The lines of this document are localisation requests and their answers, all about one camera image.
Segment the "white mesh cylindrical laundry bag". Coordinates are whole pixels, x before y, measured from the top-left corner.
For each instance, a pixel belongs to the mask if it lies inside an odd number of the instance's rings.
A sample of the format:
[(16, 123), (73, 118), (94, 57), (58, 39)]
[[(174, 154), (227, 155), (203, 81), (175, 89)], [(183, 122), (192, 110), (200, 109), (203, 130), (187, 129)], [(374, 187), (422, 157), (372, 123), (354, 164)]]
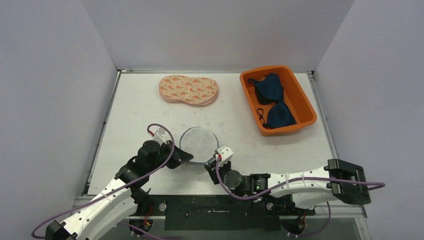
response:
[(179, 148), (193, 155), (193, 159), (185, 163), (183, 169), (191, 174), (205, 173), (205, 165), (214, 160), (219, 146), (219, 140), (211, 130), (198, 126), (188, 128), (180, 137)]

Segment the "pink carrot-print laundry bag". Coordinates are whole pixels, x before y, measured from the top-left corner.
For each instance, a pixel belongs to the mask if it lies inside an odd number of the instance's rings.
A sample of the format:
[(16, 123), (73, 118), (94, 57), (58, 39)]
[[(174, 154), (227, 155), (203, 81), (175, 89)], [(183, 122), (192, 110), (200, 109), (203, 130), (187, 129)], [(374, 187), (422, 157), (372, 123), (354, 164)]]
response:
[(159, 84), (160, 96), (169, 103), (184, 103), (204, 107), (218, 97), (218, 83), (207, 77), (168, 75)]

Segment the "navy blue bra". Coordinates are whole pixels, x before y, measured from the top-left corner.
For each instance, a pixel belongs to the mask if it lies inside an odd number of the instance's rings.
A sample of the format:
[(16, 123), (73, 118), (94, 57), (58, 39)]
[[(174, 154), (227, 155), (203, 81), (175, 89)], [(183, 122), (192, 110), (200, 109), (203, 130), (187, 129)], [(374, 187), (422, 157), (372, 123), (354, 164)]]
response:
[(255, 88), (255, 96), (260, 105), (273, 105), (264, 118), (265, 110), (258, 108), (259, 121), (267, 129), (277, 129), (295, 125), (297, 122), (284, 100), (284, 88), (276, 73), (266, 75), (262, 80), (250, 78), (247, 80)]

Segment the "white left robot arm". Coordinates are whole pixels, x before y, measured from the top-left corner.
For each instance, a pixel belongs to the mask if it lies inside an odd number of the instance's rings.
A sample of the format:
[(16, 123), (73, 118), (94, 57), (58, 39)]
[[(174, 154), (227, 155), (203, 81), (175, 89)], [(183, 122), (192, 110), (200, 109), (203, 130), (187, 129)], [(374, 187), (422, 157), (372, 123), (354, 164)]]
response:
[(62, 222), (52, 221), (45, 230), (46, 240), (93, 240), (133, 214), (150, 214), (154, 207), (149, 193), (142, 189), (150, 175), (163, 167), (175, 169), (194, 156), (172, 141), (148, 140), (115, 177), (90, 202), (74, 210)]

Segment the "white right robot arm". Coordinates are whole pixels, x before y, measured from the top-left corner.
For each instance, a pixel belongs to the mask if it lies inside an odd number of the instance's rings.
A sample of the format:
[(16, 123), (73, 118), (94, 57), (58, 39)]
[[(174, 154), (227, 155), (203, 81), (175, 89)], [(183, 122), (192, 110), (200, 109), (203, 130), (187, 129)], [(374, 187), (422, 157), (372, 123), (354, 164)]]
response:
[(364, 169), (340, 159), (329, 159), (319, 168), (295, 173), (255, 173), (242, 175), (232, 169), (231, 162), (215, 159), (205, 164), (215, 185), (235, 199), (283, 200), (282, 207), (290, 215), (317, 204), (340, 200), (348, 205), (371, 203), (369, 184)]

